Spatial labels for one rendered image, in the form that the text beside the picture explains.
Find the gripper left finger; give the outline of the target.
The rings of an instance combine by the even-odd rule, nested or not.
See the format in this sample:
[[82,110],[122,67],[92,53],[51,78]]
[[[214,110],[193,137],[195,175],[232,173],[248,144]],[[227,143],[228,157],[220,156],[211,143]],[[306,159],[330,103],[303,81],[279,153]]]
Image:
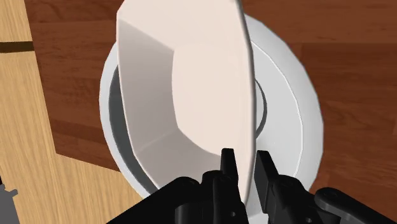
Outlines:
[[240,198],[233,149],[202,181],[178,177],[106,224],[249,224]]

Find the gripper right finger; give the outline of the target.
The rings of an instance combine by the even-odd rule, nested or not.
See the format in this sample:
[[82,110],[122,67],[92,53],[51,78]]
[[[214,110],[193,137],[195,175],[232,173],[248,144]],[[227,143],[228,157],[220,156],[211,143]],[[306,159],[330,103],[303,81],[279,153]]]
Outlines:
[[336,188],[309,193],[298,179],[278,173],[268,151],[256,152],[254,182],[268,224],[396,224]]

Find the cream white bowl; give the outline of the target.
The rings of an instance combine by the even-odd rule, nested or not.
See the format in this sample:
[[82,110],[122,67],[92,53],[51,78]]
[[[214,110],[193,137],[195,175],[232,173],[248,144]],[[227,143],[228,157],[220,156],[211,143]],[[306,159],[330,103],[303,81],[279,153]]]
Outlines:
[[201,180],[231,148],[247,201],[256,124],[240,0],[124,0],[116,42],[130,143],[151,182]]

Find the white round plate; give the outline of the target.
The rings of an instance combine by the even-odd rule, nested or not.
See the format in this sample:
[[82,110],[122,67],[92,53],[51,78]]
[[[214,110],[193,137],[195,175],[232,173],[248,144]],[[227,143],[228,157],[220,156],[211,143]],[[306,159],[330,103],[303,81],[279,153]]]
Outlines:
[[[309,189],[323,154],[323,119],[316,91],[290,47],[253,17],[245,18],[253,50],[256,149],[268,150],[282,174]],[[120,172],[141,196],[148,197],[179,176],[199,179],[220,165],[220,150],[235,136],[214,135],[236,116],[236,79],[214,81],[187,70],[189,51],[169,50],[165,74],[134,83],[118,63],[130,50],[113,45],[102,71],[99,109],[106,142]]]

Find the grey object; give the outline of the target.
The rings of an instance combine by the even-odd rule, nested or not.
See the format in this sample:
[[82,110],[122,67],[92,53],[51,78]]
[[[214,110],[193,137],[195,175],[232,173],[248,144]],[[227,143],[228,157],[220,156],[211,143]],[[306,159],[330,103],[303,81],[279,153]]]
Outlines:
[[17,189],[7,191],[0,177],[0,224],[20,224],[13,200],[17,194]]

